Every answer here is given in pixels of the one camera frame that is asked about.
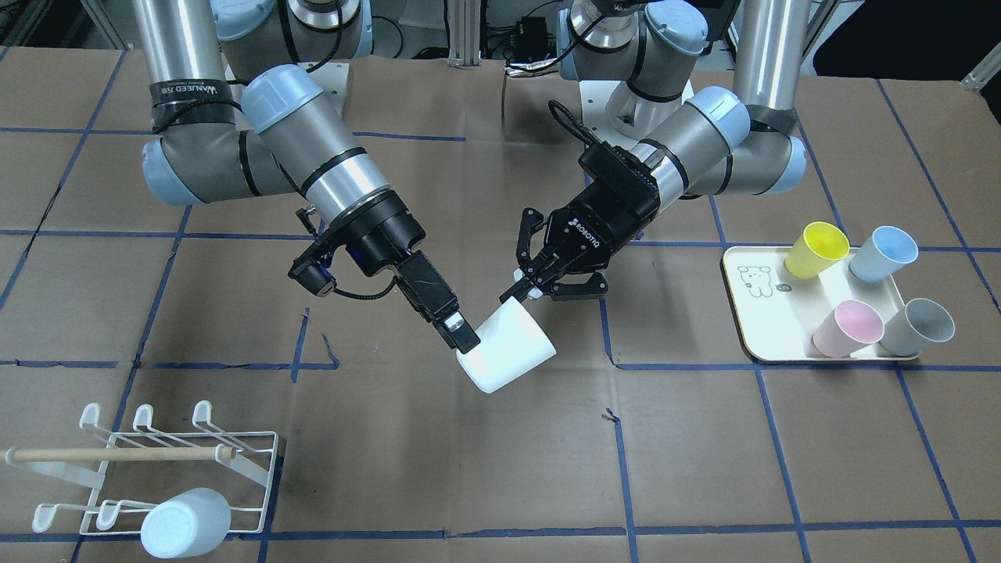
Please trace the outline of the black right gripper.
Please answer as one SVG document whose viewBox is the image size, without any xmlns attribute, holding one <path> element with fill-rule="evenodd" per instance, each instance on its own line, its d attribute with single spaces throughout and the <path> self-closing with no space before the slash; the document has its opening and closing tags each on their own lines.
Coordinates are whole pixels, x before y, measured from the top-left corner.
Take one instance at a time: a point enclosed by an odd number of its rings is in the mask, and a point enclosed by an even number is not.
<svg viewBox="0 0 1001 563">
<path fill-rule="evenodd" d="M 414 310 L 451 349 L 471 352 L 480 338 L 462 316 L 458 297 L 424 253 L 411 254 L 412 247 L 424 238 L 425 231 L 399 196 L 376 195 L 333 221 L 321 235 L 315 235 L 314 242 L 297 259 L 313 257 L 329 268 L 330 256 L 337 247 L 345 246 L 366 277 L 397 266 L 398 285 Z M 337 285 L 333 293 L 353 296 L 352 292 L 337 289 Z"/>
</svg>

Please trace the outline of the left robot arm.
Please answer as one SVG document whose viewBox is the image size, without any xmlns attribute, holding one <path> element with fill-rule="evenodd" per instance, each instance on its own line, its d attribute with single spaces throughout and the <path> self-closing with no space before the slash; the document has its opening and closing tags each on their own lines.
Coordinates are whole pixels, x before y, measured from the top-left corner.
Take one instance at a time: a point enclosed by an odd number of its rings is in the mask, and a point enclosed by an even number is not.
<svg viewBox="0 0 1001 563">
<path fill-rule="evenodd" d="M 596 299 L 611 258 L 679 199 L 778 195 L 805 172 L 793 135 L 807 1 L 748 1 L 732 88 L 683 95 L 709 42 L 686 1 L 576 1 L 561 12 L 561 75 L 615 80 L 605 115 L 626 144 L 603 140 L 558 101 L 551 114 L 585 151 L 590 183 L 544 214 L 522 211 L 515 283 L 500 302 Z"/>
</svg>

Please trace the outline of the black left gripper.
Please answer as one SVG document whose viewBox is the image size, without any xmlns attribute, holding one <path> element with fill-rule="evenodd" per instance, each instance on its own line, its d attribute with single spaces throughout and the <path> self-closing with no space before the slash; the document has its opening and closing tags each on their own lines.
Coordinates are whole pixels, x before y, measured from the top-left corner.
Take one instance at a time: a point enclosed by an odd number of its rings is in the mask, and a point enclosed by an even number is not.
<svg viewBox="0 0 1001 563">
<path fill-rule="evenodd" d="M 500 295 L 500 303 L 529 298 L 534 289 L 555 302 L 604 298 L 608 282 L 601 268 L 660 210 L 660 192 L 650 168 L 632 153 L 607 142 L 591 145 L 579 158 L 591 183 L 569 204 L 544 217 L 525 208 L 516 240 L 522 276 Z M 529 255 L 530 239 L 546 228 L 539 253 Z M 566 282 L 559 274 L 586 274 Z"/>
</svg>

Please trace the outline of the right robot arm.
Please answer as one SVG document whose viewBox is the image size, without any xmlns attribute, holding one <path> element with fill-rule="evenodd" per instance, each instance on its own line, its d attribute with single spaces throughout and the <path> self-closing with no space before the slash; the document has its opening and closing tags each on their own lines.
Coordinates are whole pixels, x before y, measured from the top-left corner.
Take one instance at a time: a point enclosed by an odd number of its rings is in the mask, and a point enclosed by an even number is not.
<svg viewBox="0 0 1001 563">
<path fill-rule="evenodd" d="M 418 244 L 425 231 L 341 119 L 314 71 L 371 49 L 365 1 L 135 1 L 150 74 L 152 130 L 142 150 L 151 192 L 172 206 L 295 192 L 314 241 L 289 277 L 337 292 L 344 247 L 366 277 L 393 272 L 450 348 L 479 337 Z"/>
</svg>

